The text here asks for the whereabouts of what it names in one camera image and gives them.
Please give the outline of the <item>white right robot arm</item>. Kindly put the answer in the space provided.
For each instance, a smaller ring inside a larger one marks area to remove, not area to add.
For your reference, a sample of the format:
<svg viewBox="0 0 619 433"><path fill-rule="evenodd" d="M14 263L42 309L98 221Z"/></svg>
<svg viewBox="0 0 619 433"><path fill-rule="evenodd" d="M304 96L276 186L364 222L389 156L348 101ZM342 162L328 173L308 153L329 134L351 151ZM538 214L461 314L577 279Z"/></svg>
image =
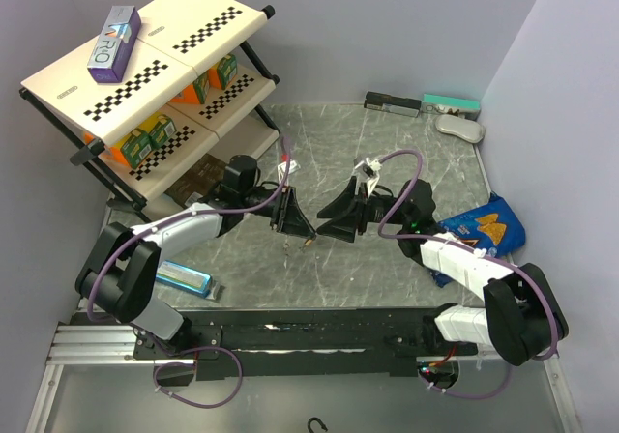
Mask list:
<svg viewBox="0 0 619 433"><path fill-rule="evenodd" d="M444 354L456 342L490 346L504 361L520 366L552 353L569 334L568 322L544 272L527 263L519 268L490 261L478 249L466 247L434 220L430 183L419 180L403 188L399 203L390 192L368 193L351 178L344 191L318 212L319 234L348 243L371 223L399 226L403 255L468 289L483 301L474 308L449 304L422 332L424 346Z"/></svg>

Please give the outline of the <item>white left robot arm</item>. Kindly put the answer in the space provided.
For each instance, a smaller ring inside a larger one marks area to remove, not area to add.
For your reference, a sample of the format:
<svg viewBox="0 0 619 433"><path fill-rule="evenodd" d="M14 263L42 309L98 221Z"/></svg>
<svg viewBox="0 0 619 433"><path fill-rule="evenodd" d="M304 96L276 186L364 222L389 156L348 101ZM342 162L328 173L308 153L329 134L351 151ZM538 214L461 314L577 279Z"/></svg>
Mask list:
<svg viewBox="0 0 619 433"><path fill-rule="evenodd" d="M247 215L267 218L278 233L314 240L316 232L288 183L297 168L286 156L278 167L279 182L259 184L256 159L238 155L213 190L187 209L136 227L108 224L76 278L76 292L89 309L98 307L148 333L167 356L185 355L195 342L192 323L155 296L158 268L185 249L227 234Z"/></svg>

